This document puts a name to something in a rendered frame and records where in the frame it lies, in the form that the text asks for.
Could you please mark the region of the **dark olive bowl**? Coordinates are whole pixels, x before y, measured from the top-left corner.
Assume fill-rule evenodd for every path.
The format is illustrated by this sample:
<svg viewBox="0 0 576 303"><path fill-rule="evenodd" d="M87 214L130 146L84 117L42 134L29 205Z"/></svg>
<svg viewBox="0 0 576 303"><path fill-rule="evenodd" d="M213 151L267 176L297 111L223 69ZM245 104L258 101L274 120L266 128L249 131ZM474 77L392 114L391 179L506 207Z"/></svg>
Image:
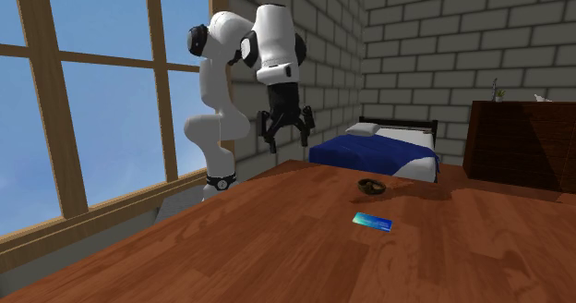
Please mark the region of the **dark olive bowl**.
<svg viewBox="0 0 576 303"><path fill-rule="evenodd" d="M367 195L379 195L385 192L386 185L371 178L364 178L357 182L358 189Z"/></svg>

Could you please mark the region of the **wooden framed window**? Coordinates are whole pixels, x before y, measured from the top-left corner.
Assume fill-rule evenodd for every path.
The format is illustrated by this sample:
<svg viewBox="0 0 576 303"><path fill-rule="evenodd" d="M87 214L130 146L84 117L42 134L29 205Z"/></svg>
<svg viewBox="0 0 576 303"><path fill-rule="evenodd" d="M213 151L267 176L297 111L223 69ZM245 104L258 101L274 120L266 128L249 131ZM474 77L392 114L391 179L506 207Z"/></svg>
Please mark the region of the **wooden framed window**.
<svg viewBox="0 0 576 303"><path fill-rule="evenodd" d="M228 0L0 0L0 273L201 184L186 31Z"/></svg>

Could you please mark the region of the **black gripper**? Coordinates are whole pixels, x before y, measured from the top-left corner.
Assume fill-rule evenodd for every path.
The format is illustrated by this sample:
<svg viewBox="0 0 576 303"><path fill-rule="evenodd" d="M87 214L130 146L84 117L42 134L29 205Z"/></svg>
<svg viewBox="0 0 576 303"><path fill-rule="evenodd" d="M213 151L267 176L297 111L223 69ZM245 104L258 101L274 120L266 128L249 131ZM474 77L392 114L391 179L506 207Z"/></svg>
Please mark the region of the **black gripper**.
<svg viewBox="0 0 576 303"><path fill-rule="evenodd" d="M276 133L284 126L294 125L300 132L301 145L307 147L315 121L309 105L300 109L298 84L277 83L269 85L267 90L270 112L258 111L257 135L270 146L270 153L276 153Z"/></svg>

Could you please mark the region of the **bed with blue blanket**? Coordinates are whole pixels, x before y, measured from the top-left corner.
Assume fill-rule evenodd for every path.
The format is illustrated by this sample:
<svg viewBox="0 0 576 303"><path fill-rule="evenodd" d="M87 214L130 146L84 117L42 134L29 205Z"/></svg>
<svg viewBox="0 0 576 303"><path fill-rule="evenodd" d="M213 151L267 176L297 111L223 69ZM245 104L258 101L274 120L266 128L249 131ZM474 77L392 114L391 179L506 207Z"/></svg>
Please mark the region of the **bed with blue blanket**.
<svg viewBox="0 0 576 303"><path fill-rule="evenodd" d="M361 116L343 135L309 150L308 161L435 182L439 158L435 152L438 121L380 119Z"/></svg>

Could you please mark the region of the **blue teal card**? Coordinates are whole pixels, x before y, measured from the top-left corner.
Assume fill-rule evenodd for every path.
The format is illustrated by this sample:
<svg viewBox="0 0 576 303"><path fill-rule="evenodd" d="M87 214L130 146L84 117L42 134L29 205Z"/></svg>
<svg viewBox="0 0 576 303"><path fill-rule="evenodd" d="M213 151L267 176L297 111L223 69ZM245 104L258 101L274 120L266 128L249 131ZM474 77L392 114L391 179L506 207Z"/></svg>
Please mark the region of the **blue teal card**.
<svg viewBox="0 0 576 303"><path fill-rule="evenodd" d="M353 218L355 224L360 224L369 228L389 232L392 227L392 221L377 216L357 212Z"/></svg>

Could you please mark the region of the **dark wooden dresser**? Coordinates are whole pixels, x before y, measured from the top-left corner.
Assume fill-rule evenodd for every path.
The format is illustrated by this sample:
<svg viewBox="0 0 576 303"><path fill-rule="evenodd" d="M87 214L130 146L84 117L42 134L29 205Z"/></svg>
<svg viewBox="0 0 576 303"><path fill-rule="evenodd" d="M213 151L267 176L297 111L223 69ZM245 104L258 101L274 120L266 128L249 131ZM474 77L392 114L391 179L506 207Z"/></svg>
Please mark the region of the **dark wooden dresser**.
<svg viewBox="0 0 576 303"><path fill-rule="evenodd" d="M576 102L474 101L462 167L471 179L576 194Z"/></svg>

